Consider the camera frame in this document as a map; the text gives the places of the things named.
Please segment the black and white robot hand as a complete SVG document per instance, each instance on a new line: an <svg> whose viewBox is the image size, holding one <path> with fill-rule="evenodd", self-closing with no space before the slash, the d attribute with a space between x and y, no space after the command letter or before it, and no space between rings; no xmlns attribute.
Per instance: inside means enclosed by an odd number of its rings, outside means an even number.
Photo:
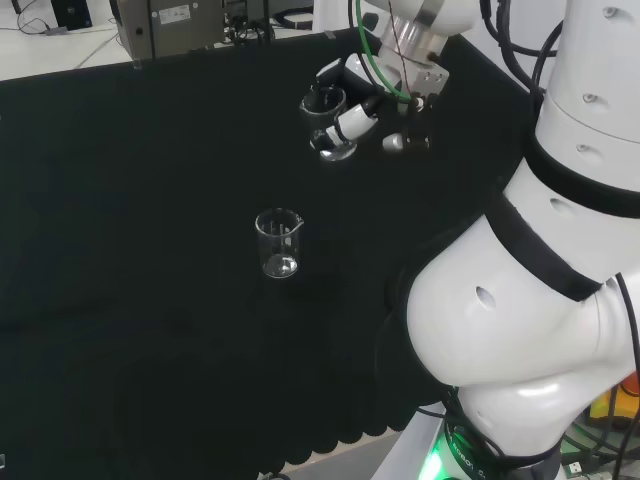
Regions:
<svg viewBox="0 0 640 480"><path fill-rule="evenodd" d="M324 124L314 127L310 143L317 151L355 144L379 121L379 111L393 100L391 91L373 76L373 67L352 53L323 67L315 77L309 110Z"/></svg>

